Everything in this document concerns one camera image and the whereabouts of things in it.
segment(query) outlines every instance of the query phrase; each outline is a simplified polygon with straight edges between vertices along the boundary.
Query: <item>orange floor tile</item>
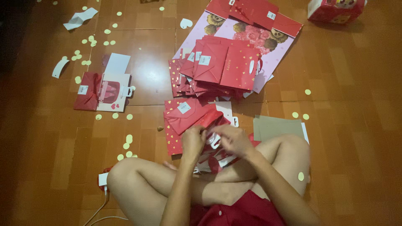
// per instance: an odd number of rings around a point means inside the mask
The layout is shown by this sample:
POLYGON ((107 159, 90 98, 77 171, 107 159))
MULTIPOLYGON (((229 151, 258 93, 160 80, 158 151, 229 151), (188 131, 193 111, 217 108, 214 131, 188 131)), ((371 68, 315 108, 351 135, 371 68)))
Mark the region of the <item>orange floor tile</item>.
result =
MULTIPOLYGON (((12 7, 1 28, 7 40, 2 55, 10 56, 2 56, 0 74, 2 225, 83 225, 104 201, 97 174, 126 152, 127 134, 133 135, 129 150, 139 158, 172 162, 165 134, 156 130, 163 126, 163 101, 172 98, 168 60, 191 30, 180 28, 181 19, 195 23, 208 4, 52 2, 12 7), (62 23, 83 6, 99 13, 68 32, 62 23), (95 47, 81 43, 89 35, 95 35, 95 47), (104 46, 106 40, 116 44, 104 46), (52 78, 56 63, 63 56, 71 59, 77 49, 81 60, 92 64, 71 61, 60 79, 52 78), (101 112, 97 121, 99 112, 72 109, 79 87, 74 78, 103 72, 102 57, 112 52, 131 55, 127 71, 137 89, 118 119, 101 112)), ((324 225, 402 225, 400 1, 369 1, 348 26, 308 21, 308 0, 271 2, 304 27, 265 90, 233 102, 234 116, 248 133, 255 114, 310 116, 303 119, 312 150, 305 200, 324 225)), ((113 198, 95 219, 111 215, 124 216, 113 198)), ((99 225, 124 224, 130 225, 119 219, 99 225)))

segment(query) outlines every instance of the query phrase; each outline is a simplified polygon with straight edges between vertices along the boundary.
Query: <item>heart-shaped tag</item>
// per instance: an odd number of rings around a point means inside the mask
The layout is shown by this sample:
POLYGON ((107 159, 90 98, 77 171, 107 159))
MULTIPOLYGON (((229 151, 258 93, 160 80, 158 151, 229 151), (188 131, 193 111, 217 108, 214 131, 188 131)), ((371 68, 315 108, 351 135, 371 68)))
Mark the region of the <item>heart-shaped tag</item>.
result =
POLYGON ((183 29, 186 29, 187 27, 191 27, 193 25, 193 22, 189 19, 183 18, 180 22, 180 27, 183 29))

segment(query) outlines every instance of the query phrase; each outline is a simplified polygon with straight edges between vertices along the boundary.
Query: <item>white cable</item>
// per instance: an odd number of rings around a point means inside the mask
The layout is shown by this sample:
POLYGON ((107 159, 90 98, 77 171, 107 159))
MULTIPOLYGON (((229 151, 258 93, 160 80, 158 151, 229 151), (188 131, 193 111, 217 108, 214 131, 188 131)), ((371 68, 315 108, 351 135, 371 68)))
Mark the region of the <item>white cable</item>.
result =
MULTIPOLYGON (((94 213, 94 215, 84 224, 84 226, 86 226, 86 225, 98 214, 98 212, 106 205, 106 203, 107 203, 107 186, 105 185, 105 202, 104 202, 103 205, 94 213)), ((98 221, 101 221, 101 220, 104 220, 104 219, 107 219, 107 218, 120 218, 120 219, 123 219, 123 220, 128 220, 127 218, 116 217, 116 216, 104 217, 104 218, 101 218, 101 219, 99 219, 99 220, 93 222, 93 223, 90 224, 89 226, 95 224, 95 223, 98 222, 98 221)))

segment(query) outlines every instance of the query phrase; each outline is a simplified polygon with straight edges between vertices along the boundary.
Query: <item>barcode sticker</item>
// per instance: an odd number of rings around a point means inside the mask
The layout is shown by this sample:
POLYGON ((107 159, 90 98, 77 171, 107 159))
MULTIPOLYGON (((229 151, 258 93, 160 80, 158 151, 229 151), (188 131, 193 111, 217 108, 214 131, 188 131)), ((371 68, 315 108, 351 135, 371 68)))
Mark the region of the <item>barcode sticker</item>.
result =
POLYGON ((80 86, 80 88, 78 89, 78 94, 81 95, 86 95, 86 92, 88 91, 88 86, 80 86))
POLYGON ((188 60, 191 61, 191 62, 194 62, 194 52, 191 52, 188 60))
POLYGON ((198 63, 199 65, 209 65, 209 61, 211 60, 210 56, 201 56, 200 57, 200 62, 198 63))
POLYGON ((191 109, 190 106, 186 102, 183 102, 177 108, 182 114, 186 113, 188 110, 191 109))
POLYGON ((276 14, 273 13, 273 12, 271 12, 271 11, 269 11, 267 17, 269 17, 269 18, 275 20, 276 14))
POLYGON ((199 61, 201 57, 201 52, 195 52, 195 60, 199 61))

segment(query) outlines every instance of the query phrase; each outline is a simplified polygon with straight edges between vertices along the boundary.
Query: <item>hand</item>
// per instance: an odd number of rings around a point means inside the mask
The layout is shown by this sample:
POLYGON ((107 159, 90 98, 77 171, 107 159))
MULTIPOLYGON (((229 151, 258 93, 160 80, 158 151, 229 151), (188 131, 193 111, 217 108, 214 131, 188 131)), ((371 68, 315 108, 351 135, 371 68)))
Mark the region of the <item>hand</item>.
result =
POLYGON ((221 144, 226 151, 240 158, 245 158, 255 151, 243 129, 230 125, 221 125, 213 128, 212 131, 221 135, 221 144))
POLYGON ((181 138, 183 144, 182 159, 185 161, 196 162, 205 146, 206 136, 207 131, 201 125, 195 125, 187 129, 181 138))

